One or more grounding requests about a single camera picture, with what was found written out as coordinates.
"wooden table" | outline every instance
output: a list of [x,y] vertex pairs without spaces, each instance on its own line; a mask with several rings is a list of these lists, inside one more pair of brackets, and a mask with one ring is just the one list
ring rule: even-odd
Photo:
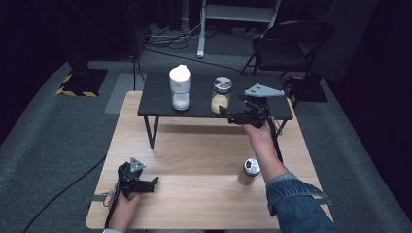
[[[151,149],[144,120],[136,116],[140,98],[138,91],[126,94],[95,191],[113,189],[119,166],[131,156],[147,166],[142,180],[159,176],[155,192],[144,194],[130,228],[279,228],[277,218],[267,210],[261,174],[249,185],[239,182],[243,163],[254,157],[240,126],[222,118],[162,118],[157,147]],[[286,166],[303,181],[321,188],[295,117],[278,140]],[[330,216],[327,205],[323,208]],[[101,202],[92,202],[86,225],[102,229],[107,214]]]

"white lid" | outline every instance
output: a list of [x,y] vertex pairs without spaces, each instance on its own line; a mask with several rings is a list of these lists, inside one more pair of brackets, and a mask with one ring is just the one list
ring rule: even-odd
[[175,93],[186,93],[191,88],[191,72],[186,65],[180,65],[169,73],[170,88]]
[[191,72],[186,65],[179,65],[169,73],[170,79],[176,82],[183,82],[190,79]]

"cable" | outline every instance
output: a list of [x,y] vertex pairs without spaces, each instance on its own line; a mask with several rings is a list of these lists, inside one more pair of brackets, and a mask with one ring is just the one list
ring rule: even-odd
[[188,57],[173,55],[173,54],[169,54],[169,53],[165,53],[165,52],[161,52],[161,51],[155,51],[155,50],[148,49],[148,48],[145,48],[145,50],[151,51],[151,52],[154,52],[154,53],[158,53],[158,54],[162,54],[162,55],[172,56],[172,57],[181,58],[181,59],[185,59],[185,60],[191,60],[191,61],[195,61],[195,62],[207,64],[207,65],[217,66],[217,67],[221,67],[221,68],[225,68],[225,69],[229,69],[229,70],[233,70],[233,71],[236,71],[238,73],[241,73],[240,70],[236,70],[236,69],[228,67],[228,66],[222,66],[222,65],[218,65],[218,64],[214,64],[214,63],[210,63],[210,62],[205,62],[205,61],[200,61],[200,60],[192,59],[192,58],[188,58]]
[[59,196],[61,196],[61,194],[63,194],[65,191],[67,191],[70,187],[72,187],[74,184],[76,184],[77,182],[79,182],[81,179],[83,179],[85,176],[87,176],[89,173],[91,173],[94,169],[96,169],[96,167],[98,167],[104,160],[106,159],[106,156],[104,156],[102,159],[100,159],[100,161],[94,165],[90,170],[88,170],[86,173],[84,173],[82,176],[80,176],[77,180],[75,180],[73,183],[70,183],[70,185],[68,185],[67,187],[65,187],[63,190],[61,190],[59,193],[57,193],[52,199],[51,201],[49,201],[48,204],[46,204],[42,210],[40,210],[40,212],[38,212],[36,214],[36,216],[34,216],[33,218],[31,218],[31,220],[29,221],[29,223],[26,225],[26,227],[23,230],[24,232],[27,232],[27,230],[30,228],[30,226],[33,224],[33,222],[37,219],[37,217],[39,217],[39,215],[49,206],[52,204],[53,201],[55,201],[55,199],[57,199]]
[[143,83],[145,82],[145,77],[143,76],[142,71],[140,70],[140,61],[137,58],[139,51],[137,50],[137,42],[136,42],[136,36],[135,36],[134,28],[130,26],[131,23],[129,22],[130,21],[130,12],[128,12],[128,10],[126,8],[126,3],[125,3],[124,0],[122,1],[122,4],[123,4],[124,17],[125,17],[125,20],[126,20],[126,23],[127,23],[127,30],[128,30],[129,37],[130,37],[130,43],[133,45],[133,48],[134,48],[134,55],[133,55],[133,59],[132,59],[132,62],[133,62],[133,90],[136,90],[136,62],[138,64],[139,73],[140,73],[140,76],[142,77]]
[[166,28],[153,28],[153,29],[150,29],[151,34],[148,35],[148,36],[152,36],[153,34],[155,34],[156,36],[160,36],[161,34],[165,33],[168,30],[169,30],[168,26],[166,26]]
[[106,221],[104,223],[104,228],[109,228],[110,219],[112,218],[113,212],[115,211],[116,205],[118,204],[120,192],[120,180],[118,179],[118,183],[116,185],[116,192],[113,197],[112,206],[110,207],[109,213],[107,214]]
[[[197,26],[195,26],[188,34],[186,34],[184,30],[182,30],[183,36],[159,36],[159,34],[157,34],[157,35],[155,35],[155,36],[151,36],[151,37],[154,38],[154,39],[148,41],[148,43],[146,43],[145,46],[146,46],[146,47],[153,46],[153,47],[158,47],[158,48],[168,47],[168,48],[171,48],[171,49],[182,49],[182,48],[186,48],[186,47],[189,46],[189,40],[192,39],[192,38],[194,38],[194,37],[191,36],[191,34],[192,34],[192,33],[197,29],[197,27],[199,27],[199,26],[200,26],[200,24],[197,24]],[[160,40],[160,41],[156,41],[156,40],[155,40],[155,38],[160,38],[160,37],[161,37],[161,38],[169,37],[169,38],[171,38],[171,39]],[[177,48],[176,48],[176,47],[171,47],[172,44],[185,44],[185,45],[182,46],[182,47],[177,47]]]
[[131,48],[131,45],[127,45],[123,42],[118,41],[117,39],[113,38],[112,36],[109,36],[107,33],[103,32],[102,30],[100,30],[93,22],[91,22],[87,17],[85,17],[85,15],[83,15],[79,9],[77,9],[71,2],[69,2],[68,0],[64,0],[64,2],[67,3],[67,5],[69,5],[73,10],[75,10],[75,12],[82,18],[84,19],[88,24],[91,25],[91,27],[93,27],[96,31],[98,31],[100,34],[102,34],[103,36],[107,37],[108,39],[110,39],[111,41],[127,47],[127,48]]
[[276,136],[276,126],[273,123],[273,119],[272,116],[267,114],[265,110],[263,110],[260,106],[258,106],[255,103],[249,102],[248,104],[254,106],[255,108],[257,108],[261,113],[264,114],[264,116],[266,117],[267,123],[269,124],[270,127],[270,131],[272,134],[272,141],[273,141],[273,146],[275,147],[276,153],[278,154],[278,159],[283,163],[283,157],[282,157],[282,153],[281,150],[279,148],[279,143],[278,143],[278,139]]

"yellow and black tape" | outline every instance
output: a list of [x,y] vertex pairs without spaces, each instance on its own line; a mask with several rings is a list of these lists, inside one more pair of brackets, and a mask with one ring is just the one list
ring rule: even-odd
[[78,86],[74,83],[75,81],[73,81],[72,78],[73,78],[72,73],[69,73],[55,94],[56,95],[64,94],[64,95],[70,95],[70,96],[89,96],[89,97],[99,96],[98,87],[96,88],[96,90],[79,89]]

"denim jacket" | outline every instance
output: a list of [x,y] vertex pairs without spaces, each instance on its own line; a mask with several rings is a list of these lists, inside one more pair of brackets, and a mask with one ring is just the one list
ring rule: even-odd
[[294,174],[281,175],[266,185],[267,207],[278,216],[283,233],[339,232],[312,195],[327,195]]

